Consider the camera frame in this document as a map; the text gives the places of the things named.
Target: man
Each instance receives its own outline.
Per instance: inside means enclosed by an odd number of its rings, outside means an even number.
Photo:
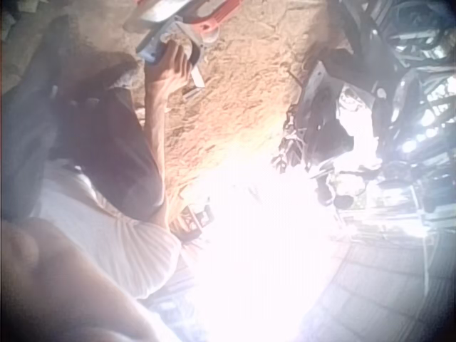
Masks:
[[[76,101],[56,95],[65,32],[68,19],[56,19],[21,84],[2,98],[2,219],[15,227],[46,220],[123,291],[147,298],[180,253],[163,189],[164,112],[191,67],[173,41],[146,65],[143,130],[117,81],[91,81],[94,91]]]

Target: dirt ground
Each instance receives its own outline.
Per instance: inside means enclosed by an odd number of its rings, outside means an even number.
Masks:
[[[43,30],[60,14],[78,24],[68,79],[133,55],[143,36],[125,32],[122,24],[134,5],[133,0],[49,0],[35,14],[23,14],[2,43],[2,93],[19,82]],[[207,88],[188,102],[181,92],[170,100],[166,184],[172,213],[182,204],[178,194],[205,171],[275,151],[286,109],[300,92],[290,73],[304,81],[304,62],[330,41],[329,22],[325,0],[246,0],[223,24],[200,64]],[[139,106],[142,96],[141,89],[135,92]]]

